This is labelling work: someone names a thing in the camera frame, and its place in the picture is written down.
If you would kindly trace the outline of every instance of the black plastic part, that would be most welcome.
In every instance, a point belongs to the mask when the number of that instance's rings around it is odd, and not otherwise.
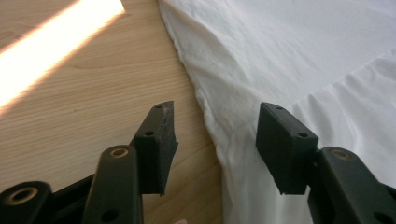
[[[130,145],[137,149],[140,193],[165,194],[177,149],[173,102],[152,107]]]
[[[46,224],[54,212],[50,185],[24,182],[0,194],[1,224]]]
[[[318,137],[283,107],[262,103],[256,147],[280,193],[305,194]]]
[[[319,152],[318,172],[335,209],[334,223],[396,223],[396,202],[354,153]]]
[[[53,194],[56,212],[52,223],[81,223],[92,181],[93,175],[90,175]]]
[[[320,181],[318,172],[314,172],[313,181],[310,183],[308,205],[312,220],[315,224],[333,224],[335,210],[332,200],[326,191],[323,182]]]
[[[143,223],[137,155],[131,146],[105,150],[93,178],[83,224]]]

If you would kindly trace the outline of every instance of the white cloth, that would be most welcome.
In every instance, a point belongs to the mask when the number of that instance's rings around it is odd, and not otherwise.
[[[255,148],[260,102],[396,187],[395,2],[159,2],[217,146],[225,223],[311,222],[306,196],[279,195]]]

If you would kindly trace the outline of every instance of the wooden surface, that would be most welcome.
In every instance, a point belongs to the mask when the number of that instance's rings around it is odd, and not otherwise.
[[[0,52],[75,3],[1,1]],[[151,107],[169,100],[179,147],[165,196],[144,196],[145,223],[221,223],[215,148],[154,0],[134,0],[130,14],[117,15],[0,107],[0,190],[41,180],[56,191],[92,174],[103,150],[128,144]]]

